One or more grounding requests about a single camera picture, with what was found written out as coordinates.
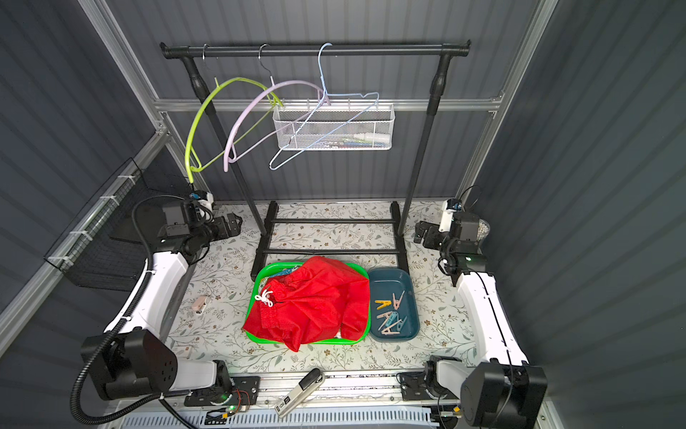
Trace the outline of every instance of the white vent grille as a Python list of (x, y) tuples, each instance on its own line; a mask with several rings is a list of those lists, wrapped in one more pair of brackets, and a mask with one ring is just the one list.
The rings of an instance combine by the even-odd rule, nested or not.
[[(370, 406), (339, 408), (301, 408), (279, 419), (271, 408), (252, 409), (229, 418), (224, 425), (204, 425), (207, 411), (180, 411), (187, 421), (199, 428), (284, 428), (321, 426), (387, 425), (389, 428), (436, 427), (431, 411), (420, 406)], [(124, 419), (121, 429), (183, 428), (166, 411), (132, 413)]]
[[(304, 118), (300, 121), (296, 119), (306, 115), (308, 110), (277, 107), (274, 110), (274, 127), (279, 148), (302, 150), (321, 139), (308, 150), (390, 149), (395, 122), (393, 105), (380, 104), (362, 112), (365, 108), (366, 106), (358, 104), (320, 107), (296, 134)], [(358, 117), (346, 124), (346, 121), (358, 114)]]

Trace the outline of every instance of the white wire basket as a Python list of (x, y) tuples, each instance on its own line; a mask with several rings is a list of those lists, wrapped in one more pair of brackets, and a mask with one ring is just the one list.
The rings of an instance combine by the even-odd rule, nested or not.
[(331, 106), (322, 106), (297, 134), (296, 131), (307, 116), (300, 121), (296, 119), (311, 109), (302, 105), (289, 106), (288, 104), (277, 107), (274, 109), (274, 127), (279, 140), (279, 148), (302, 150), (321, 139), (307, 150), (388, 150), (391, 147), (395, 122), (393, 104), (379, 103), (378, 106), (372, 106), (353, 121), (345, 124), (368, 105), (332, 102)]

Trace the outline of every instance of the black wire mesh panel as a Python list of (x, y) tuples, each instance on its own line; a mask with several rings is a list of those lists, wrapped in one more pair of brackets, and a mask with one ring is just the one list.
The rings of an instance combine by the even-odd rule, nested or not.
[[(161, 194), (186, 198), (190, 193), (188, 182), (180, 174), (137, 172), (125, 181), (113, 198), (107, 198), (104, 208), (85, 231), (77, 232), (79, 237), (69, 251), (67, 263), (55, 264), (54, 258), (49, 262), (77, 286), (131, 291), (145, 265), (146, 253), (137, 236), (122, 239), (117, 237), (117, 230), (123, 222), (130, 222), (131, 211), (139, 201)], [(159, 207), (164, 202), (164, 199), (152, 200), (147, 207), (141, 205), (139, 212), (144, 213), (148, 207)]]

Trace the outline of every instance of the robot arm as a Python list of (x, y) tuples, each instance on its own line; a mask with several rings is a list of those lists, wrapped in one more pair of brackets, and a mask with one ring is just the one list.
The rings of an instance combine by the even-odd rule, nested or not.
[[(229, 214), (215, 218), (211, 194), (187, 200), (175, 200), (162, 207), (166, 225), (158, 232), (152, 269), (145, 262), (143, 272), (128, 300), (105, 332), (125, 318), (112, 344), (91, 365), (90, 374), (99, 396), (104, 400), (136, 397), (170, 391), (221, 387), (213, 392), (220, 397), (231, 388), (223, 362), (177, 360), (161, 338), (165, 310), (190, 264), (196, 262), (201, 248), (210, 242), (240, 233), (241, 218)], [(124, 317), (139, 294), (146, 273), (151, 273), (134, 312)], [(89, 337), (82, 345), (86, 362), (105, 334)]]
[(414, 242), (440, 252), (438, 266), (451, 277), (466, 306), (480, 362), (468, 369), (458, 359), (432, 356), (422, 375), (427, 392), (453, 393), (460, 400), (461, 421), (469, 426), (533, 428), (547, 380), (519, 348), (495, 278), (486, 272), (480, 245), (489, 225), (451, 199), (443, 204), (440, 225), (419, 222), (415, 230)]

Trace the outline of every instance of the blue tray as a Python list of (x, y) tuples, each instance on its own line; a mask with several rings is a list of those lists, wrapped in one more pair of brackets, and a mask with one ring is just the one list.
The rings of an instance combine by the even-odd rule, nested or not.
[[(377, 341), (382, 343), (396, 343), (413, 339), (419, 333), (419, 315), (417, 314), (417, 304), (414, 302), (414, 289), (410, 275), (400, 268), (374, 268), (367, 272), (369, 275), (370, 300), (369, 308), (372, 314), (372, 329), (369, 334)], [(398, 310), (393, 309), (393, 305), (377, 310), (381, 304), (374, 301), (377, 299), (393, 301), (393, 294), (396, 299), (403, 295)], [(405, 325), (398, 335), (383, 335), (379, 331), (379, 326), (383, 323), (382, 318), (377, 318), (379, 314), (397, 311), (399, 318), (405, 319)]]

